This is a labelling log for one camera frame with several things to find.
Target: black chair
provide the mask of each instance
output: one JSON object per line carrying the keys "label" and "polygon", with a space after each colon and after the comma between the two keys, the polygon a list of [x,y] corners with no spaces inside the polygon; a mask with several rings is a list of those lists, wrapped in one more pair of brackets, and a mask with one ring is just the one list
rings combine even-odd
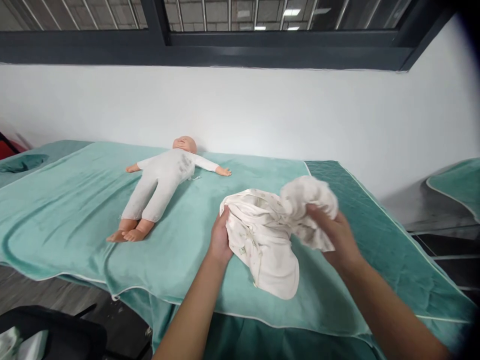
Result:
{"label": "black chair", "polygon": [[0,315],[0,334],[16,327],[26,340],[39,331],[48,330],[42,360],[141,360],[150,344],[147,342],[133,359],[107,350],[107,331],[102,325],[82,319],[97,307],[89,306],[75,316],[42,306],[20,306]]}

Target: hand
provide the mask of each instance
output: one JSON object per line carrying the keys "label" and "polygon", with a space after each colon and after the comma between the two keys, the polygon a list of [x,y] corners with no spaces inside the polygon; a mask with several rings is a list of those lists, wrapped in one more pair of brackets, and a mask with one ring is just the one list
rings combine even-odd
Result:
{"label": "hand", "polygon": [[139,166],[138,166],[137,164],[135,164],[135,165],[132,165],[132,166],[128,166],[128,167],[125,169],[125,171],[126,171],[127,173],[134,173],[134,172],[140,171],[140,168],[139,168]]}
{"label": "hand", "polygon": [[308,204],[306,212],[327,234],[335,247],[335,251],[324,252],[323,256],[337,272],[351,270],[365,261],[350,230],[349,222],[340,211],[334,220],[314,204]]}
{"label": "hand", "polygon": [[230,249],[229,235],[227,233],[227,228],[225,227],[229,215],[230,209],[228,206],[225,206],[221,216],[216,216],[215,223],[211,228],[210,247],[207,252],[207,256],[210,255],[224,265],[227,265],[234,254]]}
{"label": "hand", "polygon": [[222,175],[222,176],[230,176],[232,175],[232,172],[229,170],[229,168],[227,167],[226,169],[224,169],[223,167],[219,166],[215,169],[215,172],[218,174],[218,175]]}

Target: window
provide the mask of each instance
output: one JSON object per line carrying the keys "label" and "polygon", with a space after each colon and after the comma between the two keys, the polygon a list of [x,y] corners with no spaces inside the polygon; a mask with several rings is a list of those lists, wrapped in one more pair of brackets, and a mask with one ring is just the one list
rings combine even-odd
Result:
{"label": "window", "polygon": [[0,31],[148,27],[140,0],[0,0],[0,9]]}
{"label": "window", "polygon": [[167,0],[165,8],[173,32],[332,31],[394,29],[410,2]]}
{"label": "window", "polygon": [[402,71],[438,0],[0,0],[0,62]]}

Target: red object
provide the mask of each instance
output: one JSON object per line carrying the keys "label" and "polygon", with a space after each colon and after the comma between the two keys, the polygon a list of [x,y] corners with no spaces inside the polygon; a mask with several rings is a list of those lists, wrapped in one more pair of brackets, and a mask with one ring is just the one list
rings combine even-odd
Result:
{"label": "red object", "polygon": [[[14,141],[10,141],[10,142],[21,153],[27,150]],[[7,146],[6,143],[4,143],[3,141],[0,141],[0,160],[11,157],[12,155],[15,155],[14,152]]]}

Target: doll face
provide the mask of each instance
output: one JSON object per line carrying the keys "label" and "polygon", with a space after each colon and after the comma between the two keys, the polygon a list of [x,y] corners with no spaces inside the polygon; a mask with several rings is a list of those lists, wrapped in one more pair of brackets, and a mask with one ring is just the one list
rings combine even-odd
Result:
{"label": "doll face", "polygon": [[197,153],[197,144],[190,136],[181,136],[173,141],[172,149],[182,149],[189,153]]}

